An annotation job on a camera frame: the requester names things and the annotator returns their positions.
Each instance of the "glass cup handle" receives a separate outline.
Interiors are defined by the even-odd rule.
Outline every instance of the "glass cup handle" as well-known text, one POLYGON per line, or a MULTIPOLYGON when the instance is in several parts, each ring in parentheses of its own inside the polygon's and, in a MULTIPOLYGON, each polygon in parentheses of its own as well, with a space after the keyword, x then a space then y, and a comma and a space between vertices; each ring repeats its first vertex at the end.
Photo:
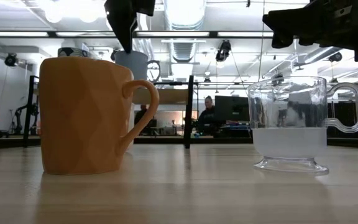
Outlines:
POLYGON ((338 120, 336 118, 327 118, 326 119, 326 125, 338 128, 338 130, 340 130, 340 131, 342 131, 344 133, 356 133, 356 132, 358 132, 358 86, 353 84, 353 83, 340 83, 340 84, 337 84, 327 92, 327 97, 333 96, 338 89, 350 90, 355 94, 355 96, 356 96, 357 122, 356 122, 355 125, 353 125, 351 127, 348 127, 348 126, 343 125, 340 122, 340 120, 338 120))

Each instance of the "ceiling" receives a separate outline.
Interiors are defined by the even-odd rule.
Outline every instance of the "ceiling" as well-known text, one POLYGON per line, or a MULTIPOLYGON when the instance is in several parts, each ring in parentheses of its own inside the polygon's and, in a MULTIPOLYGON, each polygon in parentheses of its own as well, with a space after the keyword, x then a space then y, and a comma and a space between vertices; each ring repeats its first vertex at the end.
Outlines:
MULTIPOLYGON (((68 9, 61 9, 67 12, 60 22, 52 23, 45 17, 45 12, 40 8, 41 0, 0 0, 0 30, 110 30, 105 18, 103 0, 95 0, 92 3, 96 6, 97 19, 94 22, 83 22, 74 13, 70 14, 68 9)), ((77 2, 91 0, 61 0, 71 1, 71 11, 80 10, 76 6, 77 2)), ((191 0, 172 0, 191 2, 191 0)), ((201 30, 217 31, 271 31, 262 23, 262 16, 271 10, 299 8, 309 3, 309 0, 251 0, 250 7, 246 7, 247 1, 239 0, 207 0, 204 23, 201 30)), ((167 30, 164 23, 165 12, 162 0, 156 1, 155 13, 153 17, 147 17, 146 23, 150 30, 167 30)), ((318 75, 331 80, 332 77, 338 78, 340 82, 358 82, 358 63, 355 63, 354 53, 350 50, 342 50, 343 60, 334 62, 321 60, 319 62, 302 66, 304 70, 296 70, 292 66, 300 58, 319 49, 318 45, 309 47, 293 44, 285 49, 273 49, 271 40, 258 39, 230 39, 232 53, 225 61, 223 68, 217 68, 214 56, 222 39, 198 39, 205 40, 196 45, 196 54, 192 63, 196 65, 181 65, 181 70, 186 71, 182 74, 173 74, 172 66, 169 62, 172 58, 169 54, 169 44, 162 43, 161 39, 151 39, 155 59, 162 63, 162 77, 165 80, 187 77, 190 74, 196 76, 196 80, 203 81, 205 72, 210 72, 212 82, 257 82, 263 78, 270 78, 274 75, 279 65, 280 72, 295 75, 318 75)), ((116 39, 24 39, 11 38, 0 39, 3 46, 36 46, 47 52, 49 55, 56 56, 57 49, 62 45, 82 45, 86 44, 95 53, 99 51, 112 50, 121 46, 116 39)), ((24 58, 34 63, 40 61, 32 58, 24 58)))

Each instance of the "table surface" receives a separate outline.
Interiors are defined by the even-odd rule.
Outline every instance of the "table surface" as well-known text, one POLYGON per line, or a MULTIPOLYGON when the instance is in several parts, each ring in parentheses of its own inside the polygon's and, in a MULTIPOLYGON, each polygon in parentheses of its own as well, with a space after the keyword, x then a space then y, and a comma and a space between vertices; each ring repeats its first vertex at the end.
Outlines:
POLYGON ((117 172, 43 174, 39 147, 0 149, 0 223, 358 223, 358 149, 313 176, 256 170, 252 145, 135 145, 117 172))

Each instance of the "person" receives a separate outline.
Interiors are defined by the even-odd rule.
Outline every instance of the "person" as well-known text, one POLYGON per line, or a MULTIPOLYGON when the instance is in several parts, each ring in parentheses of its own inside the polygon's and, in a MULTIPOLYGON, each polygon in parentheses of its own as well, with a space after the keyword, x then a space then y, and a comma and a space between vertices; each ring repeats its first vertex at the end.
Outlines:
POLYGON ((136 113, 135 115, 135 124, 137 124, 140 119, 143 118, 144 114, 146 114, 147 112, 147 106, 146 105, 141 105, 140 106, 140 111, 136 113))
POLYGON ((215 128, 216 120, 214 118, 215 106, 213 105, 212 98, 207 96, 205 98, 205 110, 198 118, 199 131, 203 133, 211 134, 211 131, 215 128))

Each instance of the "white liquid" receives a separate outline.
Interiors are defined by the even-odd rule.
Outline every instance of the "white liquid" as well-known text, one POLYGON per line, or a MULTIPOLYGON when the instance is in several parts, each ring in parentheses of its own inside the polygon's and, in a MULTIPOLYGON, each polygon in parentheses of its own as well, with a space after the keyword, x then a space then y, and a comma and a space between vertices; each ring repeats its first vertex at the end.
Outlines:
POLYGON ((260 128, 252 132, 255 149, 267 157, 312 159, 327 147, 326 128, 260 128))

